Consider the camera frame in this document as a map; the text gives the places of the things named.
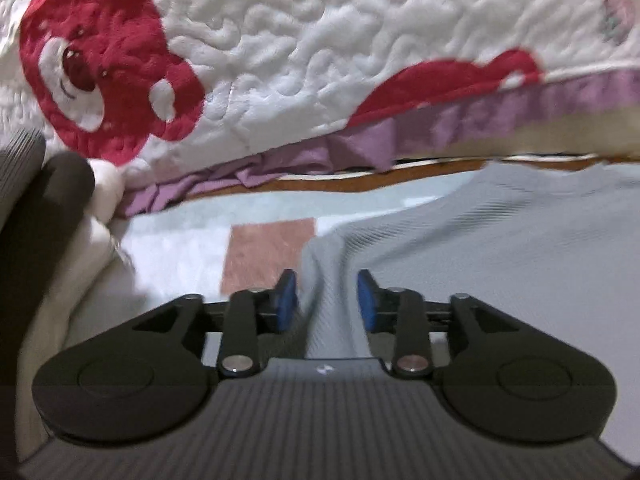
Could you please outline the dark brown folded garment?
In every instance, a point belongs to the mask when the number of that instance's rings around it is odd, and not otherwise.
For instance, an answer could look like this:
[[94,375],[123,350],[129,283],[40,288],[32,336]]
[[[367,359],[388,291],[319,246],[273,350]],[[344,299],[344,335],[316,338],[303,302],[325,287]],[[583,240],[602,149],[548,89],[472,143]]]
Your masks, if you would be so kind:
[[1,230],[1,460],[17,463],[17,359],[29,324],[91,200],[87,159],[52,156],[17,200]]

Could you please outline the white quilt with red bears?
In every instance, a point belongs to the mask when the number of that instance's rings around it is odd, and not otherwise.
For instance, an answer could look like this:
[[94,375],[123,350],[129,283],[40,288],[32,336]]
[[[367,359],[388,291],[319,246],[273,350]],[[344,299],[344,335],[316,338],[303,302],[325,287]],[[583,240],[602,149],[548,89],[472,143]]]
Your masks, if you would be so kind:
[[1,125],[126,217],[416,156],[632,153],[639,0],[1,0]]

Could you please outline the grey folded garment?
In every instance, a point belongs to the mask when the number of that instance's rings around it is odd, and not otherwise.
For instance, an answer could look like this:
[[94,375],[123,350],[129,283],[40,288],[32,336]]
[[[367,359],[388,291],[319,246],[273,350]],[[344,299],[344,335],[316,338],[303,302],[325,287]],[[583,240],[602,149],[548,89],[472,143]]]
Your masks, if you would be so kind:
[[6,219],[26,190],[27,185],[40,170],[46,139],[41,131],[22,129],[1,141],[0,223]]

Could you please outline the cream folded garment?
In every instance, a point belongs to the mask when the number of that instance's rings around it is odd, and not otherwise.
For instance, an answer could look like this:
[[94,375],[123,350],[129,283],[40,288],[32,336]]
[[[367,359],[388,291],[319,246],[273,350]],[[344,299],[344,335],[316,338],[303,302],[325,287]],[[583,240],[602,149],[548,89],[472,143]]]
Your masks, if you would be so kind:
[[124,194],[124,177],[106,160],[91,159],[89,165],[96,178],[90,203],[56,266],[18,354],[14,429],[19,460],[32,455],[47,440],[32,400],[35,374],[62,350],[74,310],[117,254],[118,243],[107,225]]

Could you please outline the checkered cartoon floor mat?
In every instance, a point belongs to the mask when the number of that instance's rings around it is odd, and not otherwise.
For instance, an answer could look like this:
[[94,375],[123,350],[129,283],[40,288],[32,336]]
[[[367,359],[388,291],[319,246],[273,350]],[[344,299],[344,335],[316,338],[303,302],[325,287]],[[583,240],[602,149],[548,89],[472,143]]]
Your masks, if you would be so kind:
[[363,194],[204,198],[160,214],[116,221],[118,257],[76,311],[67,340],[78,344],[188,292],[218,301],[240,289],[269,288],[284,269],[298,274],[300,255],[314,238],[344,224],[438,200],[477,171]]

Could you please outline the grey waffle knit garment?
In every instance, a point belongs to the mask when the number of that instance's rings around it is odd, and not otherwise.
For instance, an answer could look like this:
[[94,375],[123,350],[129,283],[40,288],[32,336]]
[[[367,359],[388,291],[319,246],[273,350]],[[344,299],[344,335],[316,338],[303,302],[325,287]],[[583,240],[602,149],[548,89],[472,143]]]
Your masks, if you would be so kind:
[[639,458],[639,169],[494,162],[429,203],[314,238],[299,311],[264,356],[367,358],[357,274],[427,300],[465,292],[600,360],[617,400],[603,439]]

